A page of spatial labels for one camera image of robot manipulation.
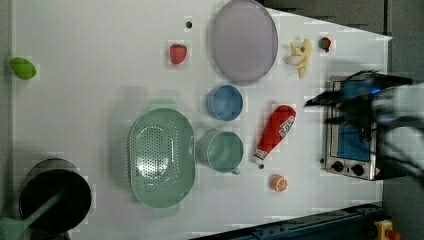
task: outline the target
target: strawberry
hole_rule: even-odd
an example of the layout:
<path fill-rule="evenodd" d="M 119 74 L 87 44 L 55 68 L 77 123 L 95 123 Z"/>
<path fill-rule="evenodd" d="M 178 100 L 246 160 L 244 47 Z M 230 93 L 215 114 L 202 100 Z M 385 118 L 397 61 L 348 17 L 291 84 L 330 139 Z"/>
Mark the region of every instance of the strawberry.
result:
<path fill-rule="evenodd" d="M 331 40 L 324 37 L 319 42 L 318 45 L 321 49 L 324 49 L 326 52 L 330 51 Z"/>
<path fill-rule="evenodd" d="M 187 56 L 187 47 L 180 44 L 173 44 L 170 48 L 171 62 L 173 64 L 180 64 Z"/>

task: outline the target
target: blue bowl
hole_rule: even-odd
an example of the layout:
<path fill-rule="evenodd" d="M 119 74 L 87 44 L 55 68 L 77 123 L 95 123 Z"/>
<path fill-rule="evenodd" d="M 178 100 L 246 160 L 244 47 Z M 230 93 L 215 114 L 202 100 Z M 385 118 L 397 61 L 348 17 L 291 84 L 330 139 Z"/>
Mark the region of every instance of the blue bowl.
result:
<path fill-rule="evenodd" d="M 212 117 L 232 121 L 243 109 L 243 97 L 239 90 L 231 85 L 217 87 L 208 94 L 206 108 Z"/>

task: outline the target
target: plate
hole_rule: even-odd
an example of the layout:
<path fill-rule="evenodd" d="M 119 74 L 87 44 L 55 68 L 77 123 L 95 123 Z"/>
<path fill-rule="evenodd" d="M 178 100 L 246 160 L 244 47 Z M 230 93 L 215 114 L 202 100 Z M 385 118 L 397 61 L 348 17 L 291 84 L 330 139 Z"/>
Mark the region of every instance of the plate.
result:
<path fill-rule="evenodd" d="M 255 81 L 271 69 L 278 51 L 278 35 L 268 11 L 252 0 L 234 0 L 215 18 L 212 52 L 231 80 Z"/>

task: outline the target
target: colander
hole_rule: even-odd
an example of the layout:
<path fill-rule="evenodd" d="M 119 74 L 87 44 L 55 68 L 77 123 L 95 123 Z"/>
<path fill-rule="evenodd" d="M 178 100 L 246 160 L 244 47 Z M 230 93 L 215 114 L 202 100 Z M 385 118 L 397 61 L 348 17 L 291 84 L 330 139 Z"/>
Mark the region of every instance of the colander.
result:
<path fill-rule="evenodd" d="M 194 131 L 172 100 L 154 100 L 129 138 L 130 182 L 152 208 L 176 205 L 194 183 Z"/>

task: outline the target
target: black pot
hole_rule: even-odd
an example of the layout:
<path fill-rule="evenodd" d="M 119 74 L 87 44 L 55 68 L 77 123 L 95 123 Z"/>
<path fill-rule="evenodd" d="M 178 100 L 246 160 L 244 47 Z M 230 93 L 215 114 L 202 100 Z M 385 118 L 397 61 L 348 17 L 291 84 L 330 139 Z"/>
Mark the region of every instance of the black pot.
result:
<path fill-rule="evenodd" d="M 31 169 L 25 182 L 19 199 L 22 219 L 65 189 L 61 200 L 30 225 L 33 230 L 52 235 L 67 232 L 76 227 L 90 210 L 90 186 L 68 161 L 45 160 Z"/>

